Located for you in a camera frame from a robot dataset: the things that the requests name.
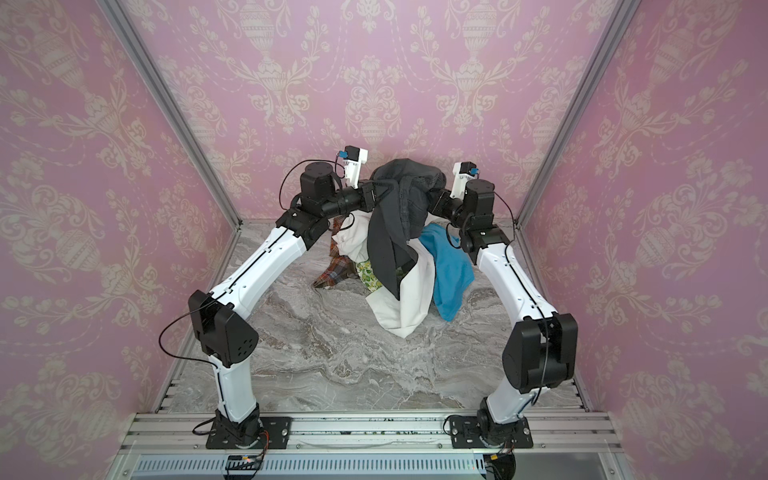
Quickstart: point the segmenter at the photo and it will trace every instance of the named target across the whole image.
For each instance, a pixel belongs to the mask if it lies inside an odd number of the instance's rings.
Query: white garment
[[[344,219],[341,227],[346,230],[341,230],[333,236],[339,246],[339,255],[347,255],[355,263],[368,260],[369,223],[371,223],[371,213],[362,210],[355,210]]]
[[[360,263],[368,260],[368,224],[371,214],[361,210],[353,212],[342,223],[342,228],[352,225],[349,229],[340,231],[333,236],[339,246],[339,254],[347,255],[353,262]],[[426,224],[438,220],[427,214]],[[379,288],[366,297],[366,302],[373,310],[379,325],[406,338],[421,324],[427,316],[432,293],[435,289],[435,259],[424,248],[418,238],[408,240],[408,245],[419,255],[416,265],[400,282],[400,300],[397,300],[386,287]]]
[[[419,259],[400,282],[400,301],[384,286],[366,297],[379,325],[401,338],[410,335],[427,316],[435,289],[432,254],[418,238],[408,240],[408,245],[416,250]]]

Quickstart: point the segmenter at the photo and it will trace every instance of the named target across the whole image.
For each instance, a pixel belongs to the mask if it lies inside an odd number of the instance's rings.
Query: gray marble tabletop
[[[273,225],[243,226],[226,275]],[[260,335],[251,372],[262,411],[473,409],[496,389],[511,325],[484,274],[475,269],[475,282],[452,322],[444,321],[433,304],[424,322],[401,339],[376,322],[360,280],[312,288],[328,266],[329,242],[326,233],[293,262],[248,319]],[[204,358],[197,343],[188,353]],[[217,393],[211,367],[185,363],[166,411],[212,412]],[[565,382],[542,395],[538,406],[580,404],[573,382]]]

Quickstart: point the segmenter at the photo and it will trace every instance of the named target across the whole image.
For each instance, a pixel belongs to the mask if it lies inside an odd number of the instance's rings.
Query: floral wallpaper
[[[98,480],[231,229],[95,2],[0,2],[0,49],[0,476]]]
[[[121,1],[243,218],[278,216],[286,172],[347,144],[363,178],[475,161],[519,211],[615,4]]]
[[[526,234],[640,480],[768,477],[765,2],[642,2]]]

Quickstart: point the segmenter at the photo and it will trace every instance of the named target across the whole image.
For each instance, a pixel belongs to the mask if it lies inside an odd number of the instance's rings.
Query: metal corner post
[[[189,124],[184,119],[179,105],[152,60],[147,46],[137,33],[131,18],[123,9],[121,1],[96,0],[96,2],[114,29],[114,33],[120,39],[123,48],[130,55],[136,69],[144,79],[144,83],[149,88],[150,93],[152,93],[152,97],[157,102],[157,106],[163,111],[168,123],[176,132],[179,142],[184,146],[184,150],[187,151],[192,163],[203,178],[203,182],[205,182],[208,190],[214,196],[222,213],[230,225],[233,228],[237,228],[240,225],[240,216],[237,214],[235,206],[227,195],[224,186],[219,181],[216,171],[210,166],[202,147],[195,138]]]
[[[641,0],[618,0],[611,19],[605,31],[603,31],[600,42],[589,60],[587,70],[584,72],[584,76],[576,88],[573,100],[568,105],[565,116],[560,122],[560,127],[549,146],[549,150],[547,150],[544,161],[541,162],[536,177],[534,177],[531,183],[528,195],[526,195],[523,201],[520,214],[518,215],[520,228],[525,228],[525,225],[531,221],[536,205],[541,199],[541,195],[544,193],[544,189],[547,187],[554,169],[557,167],[558,159],[568,145],[571,135],[576,130],[579,119],[584,110],[586,110],[592,94],[597,89],[598,83],[600,83],[600,79],[603,77],[603,73],[605,73],[608,63],[616,51],[616,47],[619,45],[622,37],[624,37],[624,32],[627,30],[640,2]]]

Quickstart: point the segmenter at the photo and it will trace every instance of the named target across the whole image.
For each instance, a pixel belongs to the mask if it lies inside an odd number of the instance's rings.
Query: damask pattern
[[[100,479],[230,228],[95,2],[0,2],[0,48],[2,476]],[[197,71],[165,66],[231,128]]]
[[[526,229],[636,478],[768,475],[766,13],[641,3]]]
[[[519,211],[615,4],[122,1],[244,218],[279,216],[286,172],[347,144],[363,177],[477,161]]]

